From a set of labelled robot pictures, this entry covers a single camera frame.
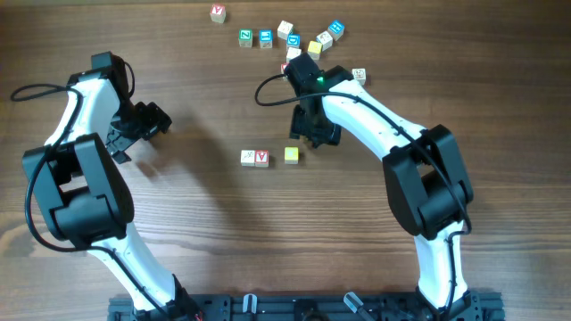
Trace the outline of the red letter V block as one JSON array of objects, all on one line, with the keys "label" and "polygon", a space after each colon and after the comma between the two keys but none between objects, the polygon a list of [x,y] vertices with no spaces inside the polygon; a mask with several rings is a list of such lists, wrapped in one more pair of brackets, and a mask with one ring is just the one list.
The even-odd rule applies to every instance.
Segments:
[{"label": "red letter V block", "polygon": [[269,152],[267,150],[254,151],[254,166],[266,168],[269,165]]}]

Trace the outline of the natural picture block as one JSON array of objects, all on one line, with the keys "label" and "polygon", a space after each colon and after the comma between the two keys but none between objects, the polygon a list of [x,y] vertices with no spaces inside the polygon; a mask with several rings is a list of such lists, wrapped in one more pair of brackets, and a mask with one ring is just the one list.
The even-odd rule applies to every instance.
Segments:
[{"label": "natural picture block", "polygon": [[240,154],[241,165],[245,167],[255,166],[255,151],[254,150],[242,150]]}]

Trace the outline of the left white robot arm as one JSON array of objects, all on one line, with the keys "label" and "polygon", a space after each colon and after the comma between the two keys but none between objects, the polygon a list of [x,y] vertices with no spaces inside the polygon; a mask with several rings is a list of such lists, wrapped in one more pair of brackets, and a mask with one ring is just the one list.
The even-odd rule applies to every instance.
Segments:
[{"label": "left white robot arm", "polygon": [[32,236],[52,251],[85,251],[104,263],[130,296],[111,300],[110,320],[203,319],[137,232],[134,202],[118,170],[133,143],[168,132],[170,117],[155,103],[132,103],[134,71],[111,52],[93,55],[90,70],[64,86],[33,87],[35,98],[65,93],[68,102],[45,144],[22,156]]}]

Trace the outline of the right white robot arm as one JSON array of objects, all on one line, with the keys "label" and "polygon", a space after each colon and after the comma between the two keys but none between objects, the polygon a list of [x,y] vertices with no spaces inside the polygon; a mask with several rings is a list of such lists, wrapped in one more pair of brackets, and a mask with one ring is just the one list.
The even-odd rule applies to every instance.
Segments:
[{"label": "right white robot arm", "polygon": [[467,206],[474,192],[451,131],[405,120],[369,95],[348,70],[323,71],[306,53],[292,59],[284,73],[298,100],[290,136],[317,148],[339,144],[347,130],[381,160],[389,207],[415,238],[418,291],[437,319],[455,318],[468,291],[459,239],[472,231]]}]

